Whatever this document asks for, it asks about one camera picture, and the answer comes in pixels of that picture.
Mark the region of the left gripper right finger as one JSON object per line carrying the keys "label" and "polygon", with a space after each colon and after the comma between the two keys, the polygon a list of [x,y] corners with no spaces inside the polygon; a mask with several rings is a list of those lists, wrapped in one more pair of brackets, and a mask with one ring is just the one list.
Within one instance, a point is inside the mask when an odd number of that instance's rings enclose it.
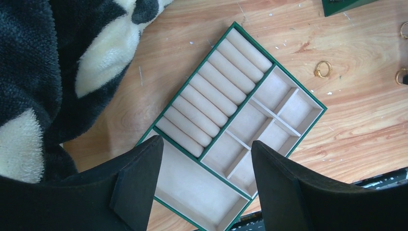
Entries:
{"label": "left gripper right finger", "polygon": [[267,231],[405,231],[406,184],[368,189],[321,175],[254,141],[251,157]]}

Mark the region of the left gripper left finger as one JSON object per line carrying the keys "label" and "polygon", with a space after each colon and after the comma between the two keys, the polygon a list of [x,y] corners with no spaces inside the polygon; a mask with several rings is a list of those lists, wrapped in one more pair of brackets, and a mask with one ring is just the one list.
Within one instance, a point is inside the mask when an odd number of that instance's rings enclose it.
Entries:
{"label": "left gripper left finger", "polygon": [[154,135],[103,164],[62,181],[0,179],[3,231],[144,231],[162,163]]}

